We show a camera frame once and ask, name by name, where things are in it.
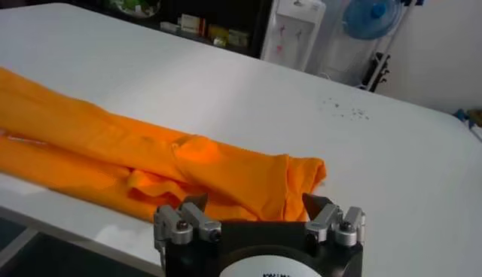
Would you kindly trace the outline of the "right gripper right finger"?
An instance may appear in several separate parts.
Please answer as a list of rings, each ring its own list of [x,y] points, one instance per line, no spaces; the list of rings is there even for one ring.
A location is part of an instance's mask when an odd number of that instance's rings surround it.
[[[309,217],[305,233],[316,244],[333,240],[343,247],[365,245],[365,212],[361,208],[351,206],[344,212],[329,198],[308,193],[302,201]]]

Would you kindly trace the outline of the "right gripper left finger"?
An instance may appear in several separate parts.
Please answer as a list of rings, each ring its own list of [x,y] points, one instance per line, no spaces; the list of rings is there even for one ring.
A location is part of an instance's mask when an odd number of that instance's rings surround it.
[[[154,213],[154,247],[163,249],[167,242],[187,245],[194,235],[205,242],[221,240],[221,222],[204,214],[208,195],[186,197],[177,209],[160,205]]]

